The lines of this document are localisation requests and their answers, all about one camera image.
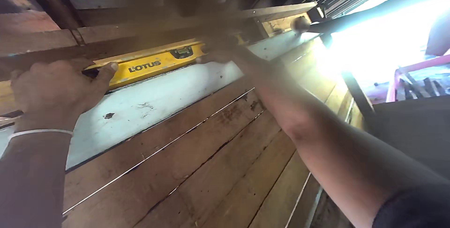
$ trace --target yellow spirit level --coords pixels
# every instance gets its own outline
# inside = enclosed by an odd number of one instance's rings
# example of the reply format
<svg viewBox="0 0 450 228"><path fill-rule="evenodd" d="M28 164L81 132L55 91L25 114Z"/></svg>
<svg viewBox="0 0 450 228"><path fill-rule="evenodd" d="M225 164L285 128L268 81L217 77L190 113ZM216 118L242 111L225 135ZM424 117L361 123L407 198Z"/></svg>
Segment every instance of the yellow spirit level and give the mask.
<svg viewBox="0 0 450 228"><path fill-rule="evenodd" d="M122 87L191 64L195 62L195 58L205 54L200 49L203 45L203 43L198 42L140 58L125 61L122 59L109 60L109 62L119 63L119 69L109 82L109 89ZM93 75L95 74L92 73L93 71L106 63L102 62L89 66L83 73Z"/></svg>

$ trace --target dark shirt sleeve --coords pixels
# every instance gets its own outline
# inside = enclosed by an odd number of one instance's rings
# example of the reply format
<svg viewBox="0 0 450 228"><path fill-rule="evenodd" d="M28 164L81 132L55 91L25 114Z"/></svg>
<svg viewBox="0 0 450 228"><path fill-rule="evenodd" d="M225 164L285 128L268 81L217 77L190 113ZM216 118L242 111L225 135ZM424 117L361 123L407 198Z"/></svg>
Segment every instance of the dark shirt sleeve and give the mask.
<svg viewBox="0 0 450 228"><path fill-rule="evenodd" d="M450 185L398 192L380 208L373 228L450 228Z"/></svg>

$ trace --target hand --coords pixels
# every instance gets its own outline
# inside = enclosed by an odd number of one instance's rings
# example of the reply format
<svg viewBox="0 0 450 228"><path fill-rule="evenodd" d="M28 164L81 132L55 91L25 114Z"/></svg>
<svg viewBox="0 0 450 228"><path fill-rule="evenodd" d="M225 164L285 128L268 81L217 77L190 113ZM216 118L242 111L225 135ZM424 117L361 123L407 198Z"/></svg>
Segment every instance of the hand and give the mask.
<svg viewBox="0 0 450 228"><path fill-rule="evenodd" d="M206 55L196 59L198 64L208 62L225 64L237 59L242 50L247 50L245 47L238 45L238 41L234 36L206 37L202 40L206 45L201 49Z"/></svg>
<svg viewBox="0 0 450 228"><path fill-rule="evenodd" d="M15 71L11 77L15 102L24 112L16 128L60 128L73 130L78 117L93 108L104 96L118 65L103 66L91 79L82 70L93 62L87 59L36 63L29 71Z"/></svg>

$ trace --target forearm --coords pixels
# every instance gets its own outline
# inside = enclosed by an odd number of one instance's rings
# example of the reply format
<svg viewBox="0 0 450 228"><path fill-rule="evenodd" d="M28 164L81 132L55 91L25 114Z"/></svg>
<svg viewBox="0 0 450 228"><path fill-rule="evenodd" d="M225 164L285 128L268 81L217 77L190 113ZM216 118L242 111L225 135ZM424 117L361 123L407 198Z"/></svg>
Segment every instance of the forearm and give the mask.
<svg viewBox="0 0 450 228"><path fill-rule="evenodd" d="M24 115L17 132L31 129L73 129L74 122ZM71 136L31 133L11 139L0 159L0 220L8 227L60 227L64 176Z"/></svg>
<svg viewBox="0 0 450 228"><path fill-rule="evenodd" d="M398 190L445 182L386 143L341 121L282 69L240 52L235 63L290 138L309 170L357 227L370 227Z"/></svg>

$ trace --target white bracelet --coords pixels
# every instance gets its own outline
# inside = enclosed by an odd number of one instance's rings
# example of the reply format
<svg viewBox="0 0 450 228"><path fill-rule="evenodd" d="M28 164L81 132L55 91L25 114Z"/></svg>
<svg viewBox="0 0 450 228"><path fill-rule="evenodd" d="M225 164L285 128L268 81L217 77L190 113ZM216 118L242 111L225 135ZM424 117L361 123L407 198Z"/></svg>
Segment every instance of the white bracelet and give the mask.
<svg viewBox="0 0 450 228"><path fill-rule="evenodd" d="M31 133L40 133L40 132L61 132L61 133L66 133L66 134L73 136L72 131L64 130L64 129L33 129L33 130L27 130L27 131L13 133L12 135L10 135L8 137L8 141L10 141L13 137L17 137L17 136L21 136L21 135L25 135L25 134L31 134Z"/></svg>

